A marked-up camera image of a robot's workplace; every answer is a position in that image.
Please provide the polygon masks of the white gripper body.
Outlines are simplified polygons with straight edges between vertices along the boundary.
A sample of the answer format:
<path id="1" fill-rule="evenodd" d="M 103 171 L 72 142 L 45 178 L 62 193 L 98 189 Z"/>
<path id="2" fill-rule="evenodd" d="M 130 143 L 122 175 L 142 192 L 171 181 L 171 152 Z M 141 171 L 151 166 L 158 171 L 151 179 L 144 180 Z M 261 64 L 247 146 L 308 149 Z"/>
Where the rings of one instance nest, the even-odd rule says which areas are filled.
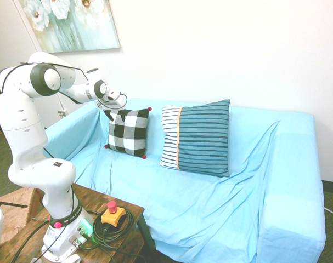
<path id="1" fill-rule="evenodd" d="M 116 100 L 106 102 L 96 100 L 94 103 L 99 110 L 124 110 L 126 107 L 126 99 L 124 99 L 123 96 L 119 96 Z"/>

